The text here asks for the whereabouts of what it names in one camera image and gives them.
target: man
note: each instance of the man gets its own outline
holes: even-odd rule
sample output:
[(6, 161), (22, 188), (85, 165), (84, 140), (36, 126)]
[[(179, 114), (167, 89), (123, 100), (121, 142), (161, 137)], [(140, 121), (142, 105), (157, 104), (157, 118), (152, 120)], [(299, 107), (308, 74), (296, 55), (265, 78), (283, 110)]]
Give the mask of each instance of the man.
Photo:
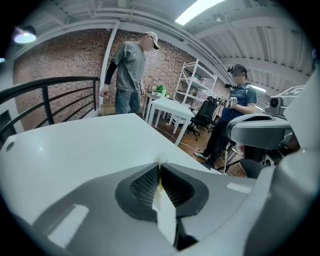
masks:
[(214, 167), (215, 162), (220, 158), (229, 142), (226, 134), (227, 124), (236, 117), (253, 114), (257, 103), (256, 91), (247, 82), (249, 80), (247, 69), (238, 64), (231, 67), (230, 71), (236, 84), (230, 97), (236, 97), (237, 104), (231, 104), (229, 108), (223, 108), (221, 118), (212, 130), (206, 149), (203, 152), (194, 152), (197, 157), (204, 159), (205, 163), (212, 167)]
[(150, 31), (145, 32), (138, 41), (125, 41), (114, 54), (106, 72), (101, 97), (107, 96), (111, 78), (116, 75), (115, 113), (138, 113), (140, 93), (145, 94), (142, 76), (145, 68), (145, 52), (159, 49), (158, 36)]

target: white tag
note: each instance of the white tag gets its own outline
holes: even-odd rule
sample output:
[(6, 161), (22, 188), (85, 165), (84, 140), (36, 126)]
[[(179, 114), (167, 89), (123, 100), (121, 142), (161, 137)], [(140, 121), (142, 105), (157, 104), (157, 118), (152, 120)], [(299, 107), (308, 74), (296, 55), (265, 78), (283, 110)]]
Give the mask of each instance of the white tag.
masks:
[(159, 186), (155, 191), (152, 209), (156, 211), (157, 227), (171, 245), (175, 242), (177, 214), (176, 208), (169, 199), (166, 191), (159, 181)]
[(249, 194), (251, 191), (250, 187), (246, 187), (246, 186), (236, 184), (233, 182), (229, 183), (226, 187), (230, 190), (238, 191), (238, 192), (245, 193), (245, 194)]

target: shelving unit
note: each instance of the shelving unit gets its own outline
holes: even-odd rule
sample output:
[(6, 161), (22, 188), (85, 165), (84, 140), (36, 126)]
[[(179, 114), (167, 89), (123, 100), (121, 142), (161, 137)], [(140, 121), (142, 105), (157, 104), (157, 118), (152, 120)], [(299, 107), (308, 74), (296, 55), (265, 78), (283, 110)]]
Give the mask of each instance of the shelving unit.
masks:
[[(192, 72), (191, 77), (188, 77), (186, 75), (186, 71)], [(202, 78), (212, 78), (214, 80), (212, 87), (209, 88), (206, 85), (204, 85), (203, 83), (201, 83), (198, 80), (196, 80), (195, 79), (195, 75), (198, 75), (198, 76), (200, 76)], [(198, 59), (196, 60), (196, 62), (191, 62), (191, 63), (185, 63), (184, 62), (183, 66), (182, 66), (182, 70), (181, 70), (181, 73), (180, 73), (180, 77), (179, 77), (178, 83), (176, 84), (176, 88), (175, 88), (175, 91), (174, 91), (173, 99), (175, 99), (176, 95), (179, 94), (179, 95), (184, 95), (182, 104), (186, 103), (187, 98), (191, 98), (191, 99), (196, 100), (196, 101), (204, 102), (205, 101), (204, 99), (189, 94), (191, 86), (196, 87), (199, 90), (206, 90), (205, 93), (208, 96), (209, 95), (213, 95), (213, 91), (214, 91), (217, 79), (218, 79), (218, 76), (216, 74), (211, 74), (204, 67), (199, 65), (199, 60)], [(186, 89), (186, 92), (178, 91), (180, 83), (186, 83), (188, 85), (188, 87)]]

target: floor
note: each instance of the floor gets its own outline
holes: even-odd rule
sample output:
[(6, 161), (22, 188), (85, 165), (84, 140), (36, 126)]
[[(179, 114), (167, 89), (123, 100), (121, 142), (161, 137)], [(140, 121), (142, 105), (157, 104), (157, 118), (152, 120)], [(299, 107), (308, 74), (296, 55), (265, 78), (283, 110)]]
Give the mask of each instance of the floor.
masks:
[[(152, 124), (153, 126), (155, 125), (155, 122), (156, 122), (156, 118), (153, 119), (153, 124)], [(159, 123), (156, 130), (159, 133), (161, 133), (163, 136), (165, 136), (167, 139), (169, 139), (171, 142), (175, 143), (176, 142), (175, 139), (179, 135), (180, 128), (178, 128), (176, 133), (173, 134), (174, 125), (172, 124), (171, 126), (168, 126), (168, 122), (169, 122), (169, 119), (166, 119), (166, 118), (163, 119), (161, 115), (161, 118), (159, 119)], [(195, 156), (194, 152), (195, 150), (203, 151), (206, 148), (207, 142), (211, 136), (211, 133), (208, 133), (208, 130), (205, 128), (202, 128), (199, 132), (201, 133), (201, 135), (197, 141), (195, 135), (191, 132), (188, 132), (187, 130), (181, 139), (179, 148), (182, 149), (184, 152), (186, 152), (190, 157), (194, 158), (196, 161), (202, 163), (204, 160)], [(222, 161), (222, 159), (219, 159), (216, 163), (216, 167), (219, 168), (222, 166), (224, 166), (224, 162)], [(229, 168), (229, 171), (227, 172), (227, 174), (231, 176), (237, 176), (237, 177), (246, 176), (246, 173), (243, 171), (242, 167), (239, 164), (232, 165)]]

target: cardboard box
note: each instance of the cardboard box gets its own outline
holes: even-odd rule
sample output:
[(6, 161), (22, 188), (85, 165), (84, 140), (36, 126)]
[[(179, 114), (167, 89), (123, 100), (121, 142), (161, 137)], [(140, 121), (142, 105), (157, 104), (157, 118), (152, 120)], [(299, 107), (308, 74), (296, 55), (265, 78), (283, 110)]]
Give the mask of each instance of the cardboard box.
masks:
[(116, 114), (116, 104), (108, 103), (100, 105), (101, 116), (115, 115)]

